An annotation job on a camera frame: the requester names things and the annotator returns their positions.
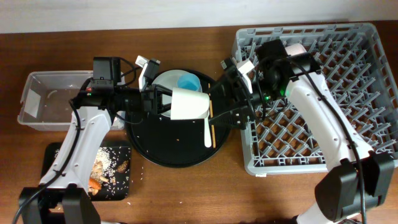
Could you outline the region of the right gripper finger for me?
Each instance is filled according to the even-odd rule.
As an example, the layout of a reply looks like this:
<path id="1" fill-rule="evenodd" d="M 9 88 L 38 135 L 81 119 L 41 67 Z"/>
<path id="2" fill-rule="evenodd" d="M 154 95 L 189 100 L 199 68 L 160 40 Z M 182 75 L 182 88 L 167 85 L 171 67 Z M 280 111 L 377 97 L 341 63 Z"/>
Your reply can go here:
<path id="1" fill-rule="evenodd" d="M 249 113 L 244 108 L 235 108 L 214 115 L 209 123 L 216 127 L 246 129 Z"/>
<path id="2" fill-rule="evenodd" d="M 223 95 L 234 95 L 239 90 L 239 72 L 237 70 L 230 70 L 212 84 L 207 90 L 209 95 L 213 93 L 222 93 Z"/>

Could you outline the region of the white cup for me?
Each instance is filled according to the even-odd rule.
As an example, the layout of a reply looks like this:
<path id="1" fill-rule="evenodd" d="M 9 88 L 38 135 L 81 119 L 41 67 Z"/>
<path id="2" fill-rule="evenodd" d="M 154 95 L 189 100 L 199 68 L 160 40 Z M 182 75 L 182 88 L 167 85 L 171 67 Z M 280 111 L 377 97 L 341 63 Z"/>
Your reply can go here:
<path id="1" fill-rule="evenodd" d="M 205 119 L 210 114 L 210 97 L 207 93 L 172 89 L 171 120 Z"/>

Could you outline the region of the pink bowl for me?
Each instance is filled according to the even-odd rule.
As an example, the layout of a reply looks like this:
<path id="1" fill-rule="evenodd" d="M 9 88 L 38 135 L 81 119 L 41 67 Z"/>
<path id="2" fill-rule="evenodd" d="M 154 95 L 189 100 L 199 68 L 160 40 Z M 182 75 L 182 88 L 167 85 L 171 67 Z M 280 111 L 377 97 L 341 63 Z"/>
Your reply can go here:
<path id="1" fill-rule="evenodd" d="M 288 57 L 307 53 L 307 50 L 305 49 L 305 47 L 300 43 L 285 47 L 285 51 L 286 51 Z"/>

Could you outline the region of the brown food lump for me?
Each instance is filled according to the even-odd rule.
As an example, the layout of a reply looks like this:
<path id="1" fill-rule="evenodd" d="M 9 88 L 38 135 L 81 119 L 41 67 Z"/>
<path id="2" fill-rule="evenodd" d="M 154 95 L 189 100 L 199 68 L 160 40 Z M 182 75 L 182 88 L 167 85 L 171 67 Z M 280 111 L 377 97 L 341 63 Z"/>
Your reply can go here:
<path id="1" fill-rule="evenodd" d="M 124 161 L 121 165 L 117 167 L 116 172 L 123 173 L 127 171 L 128 167 L 129 167 L 129 161 Z"/>

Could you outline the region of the orange carrot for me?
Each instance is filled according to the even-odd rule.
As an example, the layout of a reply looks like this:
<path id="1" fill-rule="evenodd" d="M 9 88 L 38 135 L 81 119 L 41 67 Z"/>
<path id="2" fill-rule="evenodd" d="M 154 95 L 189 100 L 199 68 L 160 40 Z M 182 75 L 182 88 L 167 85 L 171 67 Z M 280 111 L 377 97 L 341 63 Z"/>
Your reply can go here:
<path id="1" fill-rule="evenodd" d="M 92 189 L 101 190 L 101 184 L 100 184 L 97 180 L 95 180 L 95 179 L 93 179 L 93 178 L 91 178 L 91 177 L 89 178 L 88 185 L 89 185 L 89 187 L 91 187 Z"/>

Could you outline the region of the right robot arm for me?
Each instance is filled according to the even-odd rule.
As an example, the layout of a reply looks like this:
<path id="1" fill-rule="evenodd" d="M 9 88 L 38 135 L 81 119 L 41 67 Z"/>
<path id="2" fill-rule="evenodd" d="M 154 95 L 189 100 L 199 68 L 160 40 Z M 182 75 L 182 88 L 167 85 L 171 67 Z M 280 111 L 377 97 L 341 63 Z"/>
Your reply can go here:
<path id="1" fill-rule="evenodd" d="M 308 52 L 284 49 L 260 53 L 255 79 L 245 81 L 231 60 L 224 75 L 210 85 L 213 100 L 231 105 L 210 119 L 214 126 L 244 129 L 258 105 L 286 98 L 314 135 L 327 175 L 315 187 L 315 203 L 294 223 L 341 223 L 382 205 L 394 172 L 388 153 L 377 154 L 352 127 L 332 97 L 319 64 Z"/>

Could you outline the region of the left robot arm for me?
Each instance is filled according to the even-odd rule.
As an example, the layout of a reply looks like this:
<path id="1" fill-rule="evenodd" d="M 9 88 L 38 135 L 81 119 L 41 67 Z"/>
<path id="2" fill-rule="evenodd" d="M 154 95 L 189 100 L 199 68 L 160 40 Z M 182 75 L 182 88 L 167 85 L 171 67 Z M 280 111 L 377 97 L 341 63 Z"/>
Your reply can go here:
<path id="1" fill-rule="evenodd" d="M 88 195 L 91 170 L 100 144 L 120 111 L 160 114 L 162 95 L 172 91 L 153 85 L 160 62 L 139 56 L 131 72 L 138 88 L 121 84 L 121 57 L 95 57 L 93 76 L 69 100 L 72 120 L 57 157 L 38 187 L 23 188 L 13 223 L 101 223 Z"/>

